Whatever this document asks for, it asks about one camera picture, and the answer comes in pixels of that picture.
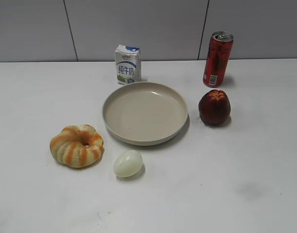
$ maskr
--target red can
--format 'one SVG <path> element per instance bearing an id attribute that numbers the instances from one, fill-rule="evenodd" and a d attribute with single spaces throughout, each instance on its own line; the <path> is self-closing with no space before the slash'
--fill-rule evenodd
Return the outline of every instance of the red can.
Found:
<path id="1" fill-rule="evenodd" d="M 210 39 L 203 83 L 217 87 L 223 82 L 234 37 L 228 32 L 215 32 Z"/>

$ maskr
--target milk carton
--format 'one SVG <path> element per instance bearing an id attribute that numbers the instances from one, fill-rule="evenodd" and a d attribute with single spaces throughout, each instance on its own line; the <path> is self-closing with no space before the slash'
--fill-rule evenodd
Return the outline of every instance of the milk carton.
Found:
<path id="1" fill-rule="evenodd" d="M 126 85 L 142 80 L 139 48 L 119 45 L 115 50 L 115 61 L 119 84 Z"/>

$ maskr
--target beige plate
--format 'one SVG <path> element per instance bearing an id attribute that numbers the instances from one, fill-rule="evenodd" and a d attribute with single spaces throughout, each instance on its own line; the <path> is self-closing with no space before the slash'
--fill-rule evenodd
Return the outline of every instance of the beige plate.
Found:
<path id="1" fill-rule="evenodd" d="M 188 117 L 187 104 L 173 89 L 149 82 L 132 83 L 112 93 L 103 119 L 117 139 L 150 146 L 173 138 Z"/>

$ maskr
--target round bread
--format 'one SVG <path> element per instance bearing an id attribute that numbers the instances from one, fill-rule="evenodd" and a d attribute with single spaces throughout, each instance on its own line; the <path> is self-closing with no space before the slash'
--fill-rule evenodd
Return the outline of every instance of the round bread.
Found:
<path id="1" fill-rule="evenodd" d="M 81 168 L 98 161 L 103 153 L 103 139 L 90 125 L 71 125 L 51 139 L 53 158 L 70 167 Z"/>

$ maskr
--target peeled egg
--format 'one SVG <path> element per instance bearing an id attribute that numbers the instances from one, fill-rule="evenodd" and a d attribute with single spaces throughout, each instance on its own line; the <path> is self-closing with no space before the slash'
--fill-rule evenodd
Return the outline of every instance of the peeled egg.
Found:
<path id="1" fill-rule="evenodd" d="M 128 150 L 122 153 L 114 164 L 114 172 L 119 177 L 133 176 L 143 166 L 143 158 L 136 150 Z"/>

